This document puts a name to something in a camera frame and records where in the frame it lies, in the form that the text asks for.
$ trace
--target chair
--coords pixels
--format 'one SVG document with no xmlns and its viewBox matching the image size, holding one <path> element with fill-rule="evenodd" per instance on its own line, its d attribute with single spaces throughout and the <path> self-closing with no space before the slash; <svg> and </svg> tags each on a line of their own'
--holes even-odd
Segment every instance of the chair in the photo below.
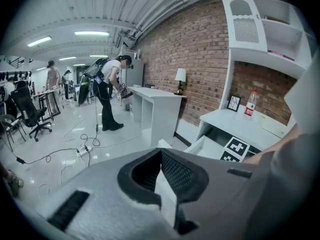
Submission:
<svg viewBox="0 0 320 240">
<path fill-rule="evenodd" d="M 22 87 L 14 90 L 11 92 L 11 97 L 18 109 L 21 111 L 21 118 L 25 126 L 29 128 L 36 126 L 29 133 L 30 139 L 32 139 L 31 134 L 35 132 L 34 139 L 38 142 L 37 134 L 40 130 L 49 130 L 50 133 L 52 132 L 52 129 L 45 127 L 50 122 L 39 124 L 40 118 L 45 115 L 47 108 L 43 107 L 41 109 L 36 109 L 32 102 L 28 87 Z"/>
<path fill-rule="evenodd" d="M 14 142 L 14 139 L 12 138 L 12 132 L 15 131 L 15 130 L 18 130 L 19 133 L 21 134 L 21 137 L 23 138 L 24 141 L 26 141 L 26 139 L 24 138 L 24 136 L 22 135 L 21 131 L 20 131 L 20 128 L 23 130 L 24 134 L 26 134 L 24 128 L 22 127 L 22 125 L 20 124 L 20 121 L 19 119 L 15 119 L 12 115 L 10 114 L 3 114 L 3 115 L 0 115 L 0 124 L 2 125 L 3 127 L 3 130 L 5 131 L 6 133 L 6 137 L 8 138 L 8 142 L 9 142 L 9 145 L 10 145 L 10 148 L 11 148 L 11 151 L 13 151 L 12 147 L 11 147 L 11 143 L 10 143 L 10 139 L 9 139 L 9 136 L 11 137 L 11 140 L 13 143 Z"/>
</svg>

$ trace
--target lamp shade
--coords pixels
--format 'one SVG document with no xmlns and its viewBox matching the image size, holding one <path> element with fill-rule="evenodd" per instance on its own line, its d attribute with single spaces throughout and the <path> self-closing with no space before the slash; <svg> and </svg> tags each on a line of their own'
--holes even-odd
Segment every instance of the lamp shade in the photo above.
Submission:
<svg viewBox="0 0 320 240">
<path fill-rule="evenodd" d="M 186 70 L 184 68 L 178 68 L 178 71 L 175 75 L 175 81 L 186 81 Z"/>
</svg>

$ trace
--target table lamp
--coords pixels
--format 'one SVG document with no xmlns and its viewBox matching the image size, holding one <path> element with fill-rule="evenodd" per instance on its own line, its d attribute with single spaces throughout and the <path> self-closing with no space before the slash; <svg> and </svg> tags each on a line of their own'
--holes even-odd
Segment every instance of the table lamp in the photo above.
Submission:
<svg viewBox="0 0 320 240">
<path fill-rule="evenodd" d="M 179 81 L 178 90 L 174 93 L 175 95 L 182 95 L 182 84 L 181 82 L 186 81 L 186 70 L 184 68 L 178 68 L 175 76 L 175 81 Z"/>
</svg>

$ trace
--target brick wall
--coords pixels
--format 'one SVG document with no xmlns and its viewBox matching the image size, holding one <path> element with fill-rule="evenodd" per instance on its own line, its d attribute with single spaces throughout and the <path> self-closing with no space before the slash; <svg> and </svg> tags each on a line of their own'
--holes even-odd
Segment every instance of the brick wall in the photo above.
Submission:
<svg viewBox="0 0 320 240">
<path fill-rule="evenodd" d="M 240 96 L 240 103 L 245 106 L 251 91 L 256 87 L 256 110 L 287 125 L 291 111 L 284 96 L 296 81 L 268 67 L 235 61 L 230 94 Z"/>
<path fill-rule="evenodd" d="M 178 68 L 186 69 L 180 117 L 194 125 L 219 108 L 229 57 L 226 14 L 222 0 L 188 7 L 139 41 L 145 62 L 144 83 L 174 92 Z"/>
</svg>

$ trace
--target power strip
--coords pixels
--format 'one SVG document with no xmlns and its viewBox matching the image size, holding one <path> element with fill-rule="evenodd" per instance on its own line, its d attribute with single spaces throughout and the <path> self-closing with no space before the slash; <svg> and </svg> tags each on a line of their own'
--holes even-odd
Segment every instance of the power strip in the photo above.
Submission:
<svg viewBox="0 0 320 240">
<path fill-rule="evenodd" d="M 91 152 L 92 151 L 92 147 L 91 146 L 87 146 L 87 148 L 88 148 L 88 151 L 89 152 Z M 88 153 L 88 151 L 87 150 L 82 150 L 82 151 L 80 151 L 80 153 L 76 153 L 79 157 L 83 157 L 85 154 L 87 154 Z"/>
</svg>

